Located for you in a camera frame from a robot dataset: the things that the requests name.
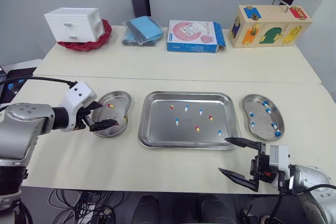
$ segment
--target white table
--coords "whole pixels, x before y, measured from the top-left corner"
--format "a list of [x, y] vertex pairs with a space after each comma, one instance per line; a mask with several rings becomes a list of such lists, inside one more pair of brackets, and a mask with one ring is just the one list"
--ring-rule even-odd
[[[86, 130], [41, 136], [28, 167], [26, 186], [96, 190], [179, 191], [199, 193], [254, 193], [231, 182], [218, 167], [249, 177], [256, 152], [150, 149], [138, 140], [144, 98], [152, 91], [222, 92], [233, 100], [242, 137], [256, 139], [245, 129], [241, 101], [262, 94], [279, 108], [285, 121], [283, 137], [269, 144], [288, 144], [292, 164], [314, 165], [333, 181], [335, 172], [335, 110], [326, 89], [318, 84], [242, 83], [214, 81], [132, 80], [60, 77], [82, 80], [98, 95], [123, 90], [132, 97], [129, 125], [117, 138], [99, 138]], [[15, 102], [57, 106], [68, 90], [62, 83], [28, 81]], [[260, 183], [259, 193], [277, 194]]]
[[321, 83], [300, 50], [292, 47], [232, 47], [224, 30], [226, 51], [215, 54], [168, 52], [166, 38], [155, 47], [125, 46], [125, 28], [113, 26], [100, 49], [77, 52], [56, 44], [35, 75], [137, 78], [160, 80]]

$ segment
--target pill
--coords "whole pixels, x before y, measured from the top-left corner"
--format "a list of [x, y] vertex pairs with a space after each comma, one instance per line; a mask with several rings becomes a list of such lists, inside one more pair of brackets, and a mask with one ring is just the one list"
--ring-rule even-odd
[[277, 130], [277, 132], [275, 133], [275, 136], [280, 136], [281, 132], [279, 130]]

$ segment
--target metal handle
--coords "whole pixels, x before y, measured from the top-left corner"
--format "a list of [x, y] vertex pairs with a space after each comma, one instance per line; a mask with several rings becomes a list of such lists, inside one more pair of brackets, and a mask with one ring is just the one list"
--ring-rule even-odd
[[281, 2], [281, 3], [283, 3], [284, 5], [286, 5], [287, 6], [287, 9], [286, 9], [286, 11], [285, 11], [285, 13], [288, 11], [288, 9], [289, 9], [289, 4], [287, 4], [285, 1], [282, 1], [282, 0], [277, 0], [277, 1], [279, 1], [279, 2]]

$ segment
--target white drawer box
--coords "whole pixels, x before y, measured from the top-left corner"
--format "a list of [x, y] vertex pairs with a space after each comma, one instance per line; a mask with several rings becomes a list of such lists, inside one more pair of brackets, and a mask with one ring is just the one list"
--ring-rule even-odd
[[91, 30], [87, 18], [59, 17], [46, 18], [51, 30]]
[[45, 14], [56, 41], [97, 41], [104, 28], [97, 8], [59, 8]]
[[88, 42], [97, 41], [97, 38], [91, 31], [66, 31], [66, 30], [53, 30], [56, 41], [63, 42]]

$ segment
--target small drawer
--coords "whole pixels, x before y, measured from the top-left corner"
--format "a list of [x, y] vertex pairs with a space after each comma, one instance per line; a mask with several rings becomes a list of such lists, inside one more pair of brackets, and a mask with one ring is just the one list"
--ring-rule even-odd
[[51, 30], [92, 30], [87, 18], [46, 17], [46, 19]]
[[96, 42], [98, 40], [92, 31], [52, 30], [52, 34], [56, 41], [63, 42]]

